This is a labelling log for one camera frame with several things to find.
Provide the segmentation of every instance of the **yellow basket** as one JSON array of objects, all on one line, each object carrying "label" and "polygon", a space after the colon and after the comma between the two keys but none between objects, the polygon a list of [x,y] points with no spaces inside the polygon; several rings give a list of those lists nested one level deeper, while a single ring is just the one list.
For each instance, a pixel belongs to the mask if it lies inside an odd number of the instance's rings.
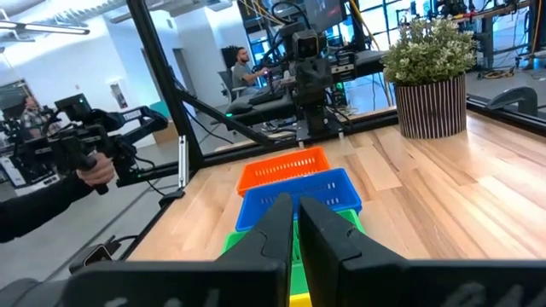
[{"label": "yellow basket", "polygon": [[309,293],[290,296],[290,307],[312,307]]}]

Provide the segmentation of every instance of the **green basket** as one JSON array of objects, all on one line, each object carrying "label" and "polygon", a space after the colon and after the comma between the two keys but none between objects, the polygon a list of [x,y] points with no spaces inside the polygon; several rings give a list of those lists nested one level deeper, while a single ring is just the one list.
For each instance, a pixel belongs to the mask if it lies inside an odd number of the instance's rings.
[{"label": "green basket", "polygon": [[[353,223],[358,230],[366,234],[362,224],[358,220],[358,215],[354,210],[339,211],[342,217]],[[225,238],[224,249],[222,253],[227,252],[237,242],[239,242],[248,231],[233,232]],[[304,264],[301,262],[301,252],[299,250],[299,231],[298,221],[293,222],[293,245],[292,245],[292,276],[290,279],[290,295],[302,294],[309,292],[307,288],[307,280],[305,279]]]}]

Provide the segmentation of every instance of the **orange basket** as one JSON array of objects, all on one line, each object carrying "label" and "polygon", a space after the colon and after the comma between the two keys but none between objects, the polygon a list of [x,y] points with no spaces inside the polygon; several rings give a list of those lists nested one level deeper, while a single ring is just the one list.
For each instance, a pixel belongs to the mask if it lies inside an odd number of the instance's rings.
[{"label": "orange basket", "polygon": [[245,165],[242,170],[237,193],[244,197],[251,188],[329,169],[330,164],[320,147],[252,162]]}]

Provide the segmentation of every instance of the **potted plant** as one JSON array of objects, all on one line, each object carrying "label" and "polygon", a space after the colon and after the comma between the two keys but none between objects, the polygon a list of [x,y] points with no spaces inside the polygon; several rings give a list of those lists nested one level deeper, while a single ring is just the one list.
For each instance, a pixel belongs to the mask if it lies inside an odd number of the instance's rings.
[{"label": "potted plant", "polygon": [[465,72],[473,66],[475,42],[446,19],[413,20],[383,57],[385,76],[395,85],[402,135],[440,138],[464,131]]}]

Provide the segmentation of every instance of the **office chair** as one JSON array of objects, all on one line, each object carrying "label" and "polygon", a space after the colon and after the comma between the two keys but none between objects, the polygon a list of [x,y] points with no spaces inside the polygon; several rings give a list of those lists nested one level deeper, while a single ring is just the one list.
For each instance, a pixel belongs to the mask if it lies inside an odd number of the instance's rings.
[{"label": "office chair", "polygon": [[235,99],[239,98],[239,96],[241,96],[241,92],[243,90],[246,90],[247,87],[246,86],[242,86],[242,87],[238,87],[238,88],[233,88],[233,81],[232,81],[232,78],[233,78],[233,73],[231,72],[231,70],[227,70],[227,71],[224,71],[224,72],[218,72],[218,74],[220,75],[220,78],[222,79],[222,94],[226,97],[228,97],[229,99],[229,104],[231,104],[231,102],[233,102]]}]

